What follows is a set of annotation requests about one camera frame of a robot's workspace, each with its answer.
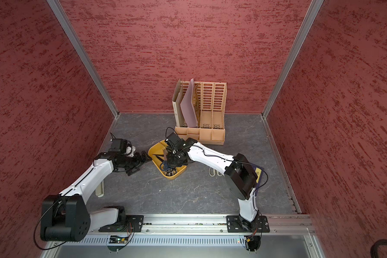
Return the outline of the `yellow plastic storage tray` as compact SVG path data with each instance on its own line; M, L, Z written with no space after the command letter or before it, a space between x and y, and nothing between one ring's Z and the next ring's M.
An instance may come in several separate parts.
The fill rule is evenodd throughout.
M165 170L164 154L165 154L165 151L167 150L167 147L168 145L165 143L164 140L162 140L149 149L148 155L152 159L152 162L155 164L157 169L165 178L169 180L174 180L187 169L187 166L181 166L181 167Z

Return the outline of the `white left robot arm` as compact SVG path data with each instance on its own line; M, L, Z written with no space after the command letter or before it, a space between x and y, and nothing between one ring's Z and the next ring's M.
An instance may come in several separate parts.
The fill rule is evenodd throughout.
M122 206L107 206L88 212L86 204L98 185L113 172L132 175L151 158L146 152L133 156L121 152L100 153L90 167L70 186L42 203L36 226L42 241L79 242L88 232L140 232L144 216L128 216Z

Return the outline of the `cream handled kitchen scissors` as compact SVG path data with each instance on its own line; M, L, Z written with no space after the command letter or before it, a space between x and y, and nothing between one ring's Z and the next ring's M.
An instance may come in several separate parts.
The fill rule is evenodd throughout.
M215 177L215 176L223 176L223 173L217 171L216 169L209 168L209 175L210 175L211 177Z

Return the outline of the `black handled scissors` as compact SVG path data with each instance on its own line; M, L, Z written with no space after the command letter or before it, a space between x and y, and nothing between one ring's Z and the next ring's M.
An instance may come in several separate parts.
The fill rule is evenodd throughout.
M169 165L167 160L167 151L164 149L163 154L156 154L155 156L161 162L160 170L168 177L173 176L176 172L176 169Z

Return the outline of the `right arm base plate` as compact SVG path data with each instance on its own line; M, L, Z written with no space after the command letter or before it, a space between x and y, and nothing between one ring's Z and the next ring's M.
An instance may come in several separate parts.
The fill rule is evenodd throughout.
M269 223L266 216L257 215L252 222L238 216L226 217L229 233L269 233Z

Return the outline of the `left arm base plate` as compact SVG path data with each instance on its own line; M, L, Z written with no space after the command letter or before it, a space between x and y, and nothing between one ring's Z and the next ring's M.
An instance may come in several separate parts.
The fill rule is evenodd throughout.
M124 221L101 227L98 231L103 233L139 233L144 224L143 215L126 215Z

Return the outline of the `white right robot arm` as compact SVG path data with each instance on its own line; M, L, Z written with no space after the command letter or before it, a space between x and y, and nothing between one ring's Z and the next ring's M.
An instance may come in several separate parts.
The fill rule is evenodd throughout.
M176 134L169 136L165 143L169 149L166 168L199 162L216 170L223 175L230 192L238 199L240 218L249 223L255 220L258 214L255 204L258 174L244 155L219 153L194 139L183 140Z

